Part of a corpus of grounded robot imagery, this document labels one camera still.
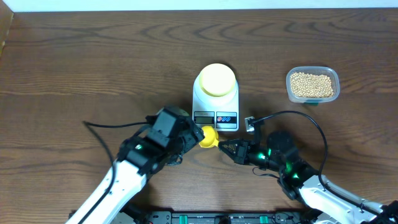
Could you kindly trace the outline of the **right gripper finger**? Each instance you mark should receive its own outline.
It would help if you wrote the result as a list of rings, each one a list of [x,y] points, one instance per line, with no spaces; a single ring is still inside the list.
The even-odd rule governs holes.
[[[245,152],[245,140],[243,139],[233,139],[227,141],[220,141],[218,143],[218,148],[223,152]]]
[[[231,152],[229,150],[223,150],[223,152],[236,164],[241,163],[241,156],[237,152]]]

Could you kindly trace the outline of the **yellow measuring scoop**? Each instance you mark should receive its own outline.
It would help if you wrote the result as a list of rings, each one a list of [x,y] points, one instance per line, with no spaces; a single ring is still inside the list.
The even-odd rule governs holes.
[[[215,128],[211,126],[203,126],[202,128],[204,138],[199,142],[202,148],[218,147],[219,135]]]

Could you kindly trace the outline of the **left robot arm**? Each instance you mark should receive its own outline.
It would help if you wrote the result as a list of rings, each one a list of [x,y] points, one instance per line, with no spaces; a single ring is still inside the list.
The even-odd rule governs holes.
[[[192,120],[178,127],[174,136],[165,136],[163,131],[154,129],[154,124],[140,122],[141,129],[121,144],[115,159],[108,145],[93,129],[110,128],[110,125],[86,121],[83,124],[104,147],[111,168],[83,205],[70,215],[67,223],[111,223],[154,174],[165,166],[180,164],[182,156],[205,138]]]

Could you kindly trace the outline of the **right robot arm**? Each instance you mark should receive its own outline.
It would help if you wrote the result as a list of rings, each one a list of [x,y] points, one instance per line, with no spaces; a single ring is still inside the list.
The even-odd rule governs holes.
[[[235,139],[221,141],[219,149],[235,163],[268,170],[291,200],[312,209],[304,223],[397,223],[397,202],[371,202],[330,182],[300,156],[291,135],[276,131],[266,145]]]

